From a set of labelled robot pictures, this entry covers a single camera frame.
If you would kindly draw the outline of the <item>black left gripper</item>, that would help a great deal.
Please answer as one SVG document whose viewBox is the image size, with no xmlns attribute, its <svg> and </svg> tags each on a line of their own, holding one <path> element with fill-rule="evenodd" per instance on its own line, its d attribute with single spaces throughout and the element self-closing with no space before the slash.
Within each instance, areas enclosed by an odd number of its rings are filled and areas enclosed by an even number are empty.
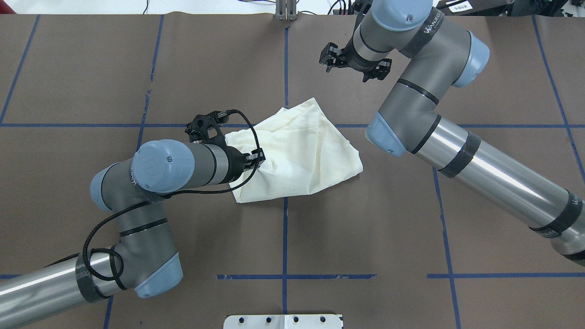
<svg viewBox="0 0 585 329">
<path fill-rule="evenodd" d="M 226 183 L 236 181 L 245 171 L 259 167 L 266 160 L 265 152 L 242 153 L 232 146 L 226 147 L 226 156 L 229 163 Z"/>
</svg>

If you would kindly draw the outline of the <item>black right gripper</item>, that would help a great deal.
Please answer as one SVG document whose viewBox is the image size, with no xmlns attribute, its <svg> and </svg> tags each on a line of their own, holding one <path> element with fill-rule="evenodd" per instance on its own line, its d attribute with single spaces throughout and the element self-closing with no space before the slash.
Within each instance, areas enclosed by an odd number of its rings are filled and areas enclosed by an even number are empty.
<svg viewBox="0 0 585 329">
<path fill-rule="evenodd" d="M 341 50 L 335 43 L 327 43 L 319 55 L 319 64 L 326 67 L 326 73 L 334 68 L 350 67 L 363 73 L 363 82 L 384 80 L 390 73 L 392 60 L 383 58 L 378 61 L 366 60 L 360 56 L 354 46 L 353 39 Z"/>
</svg>

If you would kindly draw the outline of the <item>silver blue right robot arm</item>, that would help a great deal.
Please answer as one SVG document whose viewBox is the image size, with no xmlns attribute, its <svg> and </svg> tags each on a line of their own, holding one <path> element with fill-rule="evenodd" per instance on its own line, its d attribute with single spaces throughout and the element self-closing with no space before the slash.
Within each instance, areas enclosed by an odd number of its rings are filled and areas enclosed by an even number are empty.
<svg viewBox="0 0 585 329">
<path fill-rule="evenodd" d="M 409 59 L 367 127 L 385 152 L 407 152 L 445 177 L 491 200 L 547 239 L 567 260 L 584 265 L 584 200 L 449 120 L 441 99 L 484 70 L 491 48 L 430 0 L 371 0 L 344 48 L 328 43 L 320 64 L 352 68 L 363 81 L 383 80 L 388 55 Z"/>
</svg>

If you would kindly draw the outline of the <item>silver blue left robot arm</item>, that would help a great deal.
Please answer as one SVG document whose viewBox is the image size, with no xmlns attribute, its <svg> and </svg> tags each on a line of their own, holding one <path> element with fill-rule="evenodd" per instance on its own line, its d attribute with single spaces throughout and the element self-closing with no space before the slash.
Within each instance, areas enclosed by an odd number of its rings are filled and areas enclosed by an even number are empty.
<svg viewBox="0 0 585 329">
<path fill-rule="evenodd" d="M 261 148 L 243 154 L 225 144 L 163 139 L 101 170 L 90 196 L 109 217 L 78 254 L 1 285 L 1 327 L 19 328 L 123 290 L 149 298 L 173 289 L 183 271 L 163 201 L 236 181 L 263 160 Z"/>
</svg>

